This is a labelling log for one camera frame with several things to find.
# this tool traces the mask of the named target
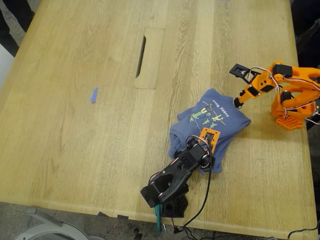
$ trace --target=cable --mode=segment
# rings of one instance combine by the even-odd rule
[[[195,240],[197,240],[197,238],[192,235],[192,231],[191,231],[189,228],[185,227],[184,230],[186,230],[186,229],[190,232],[191,237],[193,237]]]
[[[279,83],[275,80],[275,78],[274,78],[274,76],[272,75],[272,73],[269,71],[269,70],[267,70],[267,69],[265,69],[265,68],[262,68],[262,67],[259,67],[259,66],[254,66],[254,67],[252,67],[250,70],[249,70],[249,74],[248,74],[248,82],[249,82],[249,76],[250,76],[250,73],[251,73],[251,70],[252,69],[260,69],[260,70],[262,70],[262,71],[266,71],[266,72],[268,72],[269,74],[270,74],[270,76],[269,76],[269,79],[272,79],[272,81],[274,82],[274,84],[275,84],[275,91],[278,93],[279,91],[280,91],[280,88],[279,88]]]
[[[179,158],[177,157],[175,160],[173,160],[169,166],[171,166],[172,164],[174,164]]]
[[[161,173],[160,171],[156,172],[155,174],[151,175],[151,177],[149,178],[149,181],[148,181],[148,185],[150,184],[150,181],[151,181],[151,178],[157,174]]]
[[[208,141],[208,149],[209,149],[209,153],[211,153],[211,138],[208,137],[207,138],[207,141]],[[209,165],[209,169],[211,169],[211,167],[213,167],[213,162],[214,162],[214,159],[212,157],[212,155],[210,154],[211,156],[211,163]],[[211,180],[211,171],[209,171],[209,178],[208,178],[208,184],[207,184],[207,187],[206,187],[206,193],[205,193],[205,197],[204,197],[204,201],[203,201],[203,204],[202,204],[202,207],[200,208],[200,210],[198,211],[198,213],[196,215],[194,215],[193,218],[191,218],[186,224],[183,225],[183,227],[185,228],[189,223],[191,223],[196,217],[198,217],[198,215],[201,213],[201,211],[204,209],[205,205],[206,205],[206,202],[207,202],[207,198],[208,198],[208,194],[209,194],[209,189],[210,189],[210,181]]]
[[[233,236],[237,236],[237,235],[239,235],[239,234],[230,234],[230,235],[217,236],[215,239],[223,238],[223,237],[233,237]]]
[[[316,124],[316,125],[320,125],[320,123],[315,122],[315,121],[312,121],[312,120],[310,120],[310,119],[308,119],[308,118],[305,118],[305,120],[307,120],[307,121],[309,121],[309,122],[312,122],[312,123],[314,123],[314,124]]]
[[[320,219],[319,219],[319,221],[317,222],[315,228],[304,228],[304,229],[301,229],[301,230],[292,231],[292,232],[290,232],[290,233],[288,234],[287,240],[290,240],[290,236],[291,236],[292,234],[301,233],[301,232],[303,232],[303,231],[314,231],[314,230],[317,230],[318,227],[319,227],[319,224],[320,224]]]
[[[187,139],[188,139],[189,137],[197,137],[197,136],[195,136],[195,135],[190,135],[190,136],[187,137]],[[205,142],[205,144],[208,146],[208,151],[209,151],[209,153],[211,153],[211,144],[210,144],[210,143],[211,143],[211,138],[208,137],[208,138],[207,138],[207,142]],[[213,159],[213,157],[212,157],[211,154],[209,154],[209,155],[210,155],[210,157],[211,157],[211,163],[209,164],[209,169],[211,169],[211,166],[213,165],[214,159]],[[205,193],[205,197],[204,197],[204,200],[203,200],[203,203],[202,203],[202,206],[201,206],[200,210],[197,212],[196,215],[194,215],[194,217],[192,217],[188,222],[186,222],[186,223],[182,226],[182,230],[179,230],[177,227],[175,227],[175,228],[176,228],[176,233],[181,233],[181,232],[183,232],[183,231],[185,231],[185,232],[187,233],[187,231],[186,231],[187,225],[188,225],[189,223],[191,223],[196,217],[198,217],[198,215],[199,215],[199,214],[201,213],[201,211],[204,209],[204,207],[205,207],[205,205],[206,205],[206,202],[207,202],[208,194],[209,194],[210,182],[211,182],[211,171],[209,171],[209,177],[208,177],[208,184],[207,184],[207,187],[206,187],[206,193]]]
[[[309,84],[312,84],[316,89],[318,89],[320,91],[320,87],[318,87],[314,82],[311,82],[311,81],[308,81],[308,80],[305,80],[305,79],[301,79],[301,78],[286,78],[286,77],[283,77],[285,80],[287,81],[300,81],[300,82],[307,82]]]
[[[194,236],[193,236],[193,238],[191,238],[190,236],[189,236],[189,234],[188,234],[188,232],[187,232],[187,230],[186,230],[186,227],[184,228],[184,231],[185,231],[185,233],[186,233],[186,236],[189,238],[189,239],[191,239],[191,240],[197,240]]]

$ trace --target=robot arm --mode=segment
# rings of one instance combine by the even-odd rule
[[[258,73],[252,69],[260,69],[263,72]],[[303,120],[316,111],[315,100],[320,97],[320,84],[311,78],[319,77],[320,69],[283,65],[277,60],[266,69],[261,67],[249,69],[236,64],[230,73],[247,83],[240,97],[234,100],[236,108],[241,108],[244,101],[250,98],[255,99],[275,89],[277,95],[271,105],[271,114],[280,115],[283,119],[277,118],[275,121],[287,130],[302,127]],[[289,85],[282,88],[281,83]]]

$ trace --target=orange mounting plate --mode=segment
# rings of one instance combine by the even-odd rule
[[[207,141],[207,134],[212,135],[212,140],[211,140],[211,154],[214,153],[214,150],[216,148],[216,144],[218,142],[218,138],[220,135],[220,132],[214,129],[210,129],[210,128],[206,128],[204,127],[200,133],[200,138]]]

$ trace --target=floor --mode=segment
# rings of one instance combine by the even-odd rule
[[[33,11],[36,11],[41,0],[28,0]],[[24,31],[19,26],[14,16],[6,9],[0,1],[0,9],[11,29],[11,34],[18,44],[22,42]],[[320,127],[313,127],[308,132],[310,146],[310,156],[312,169],[320,173],[320,148],[318,139],[320,137]],[[0,239],[13,240],[19,233],[38,223],[37,220],[25,214],[26,206],[8,204],[0,202]],[[148,240],[187,240],[185,233],[173,234],[173,228],[167,225],[167,233],[157,233],[156,225],[149,222],[133,221],[127,219],[110,218],[106,216],[95,216],[79,214],[51,209],[42,209],[43,212],[51,215],[59,221],[73,224],[81,228],[88,235],[103,237],[106,240],[132,240],[134,239],[134,229],[138,228],[143,234],[142,239]],[[192,234],[198,239],[202,237],[212,237],[213,232],[208,230],[193,229]],[[225,236],[228,233],[216,232],[215,236]],[[260,237],[233,235],[221,237],[222,240],[258,240]]]

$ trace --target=folded shirt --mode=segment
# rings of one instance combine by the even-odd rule
[[[170,147],[168,155],[174,158],[177,151],[186,148],[190,135],[199,136],[203,128],[220,132],[213,156],[213,173],[222,171],[221,160],[233,137],[251,122],[233,103],[233,98],[218,93],[213,88],[207,90],[194,107],[177,115],[178,122],[169,131]]]

